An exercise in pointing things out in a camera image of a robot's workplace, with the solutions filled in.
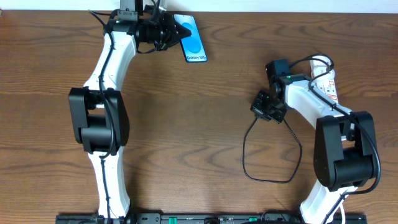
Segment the blue Galaxy smartphone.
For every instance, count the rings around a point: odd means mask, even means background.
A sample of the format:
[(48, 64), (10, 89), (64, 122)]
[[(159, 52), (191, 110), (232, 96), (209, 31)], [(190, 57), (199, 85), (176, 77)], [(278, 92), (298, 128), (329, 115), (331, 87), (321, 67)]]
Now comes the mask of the blue Galaxy smartphone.
[(195, 18), (190, 15), (175, 14), (174, 19), (185, 28), (189, 29), (191, 36), (183, 38), (180, 43), (187, 63), (206, 62), (207, 56), (199, 34)]

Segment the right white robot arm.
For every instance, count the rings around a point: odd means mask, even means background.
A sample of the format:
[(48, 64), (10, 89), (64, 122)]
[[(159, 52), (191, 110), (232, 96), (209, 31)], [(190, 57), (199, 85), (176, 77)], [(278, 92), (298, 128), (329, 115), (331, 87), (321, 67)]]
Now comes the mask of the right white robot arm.
[(300, 113), (315, 129), (313, 167), (317, 181), (300, 205), (298, 222), (359, 223), (365, 218), (343, 213), (350, 195), (372, 192), (381, 179), (373, 117), (338, 102), (334, 61), (325, 54), (303, 58), (311, 74), (294, 74), (286, 59), (266, 65), (269, 91), (260, 91), (251, 111), (256, 119), (285, 121), (289, 109)]

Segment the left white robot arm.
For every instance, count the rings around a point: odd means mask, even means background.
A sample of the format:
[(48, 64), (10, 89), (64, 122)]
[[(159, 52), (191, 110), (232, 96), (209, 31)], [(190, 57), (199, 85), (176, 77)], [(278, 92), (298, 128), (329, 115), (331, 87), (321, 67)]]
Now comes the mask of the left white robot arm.
[(129, 215), (130, 198), (124, 183), (123, 150), (130, 123), (121, 90), (127, 69), (141, 43), (167, 50), (191, 31), (167, 12), (141, 13), (116, 9), (102, 22), (104, 46), (98, 63), (81, 88), (72, 88), (68, 100), (77, 143), (94, 167), (99, 193), (96, 221), (111, 223)]

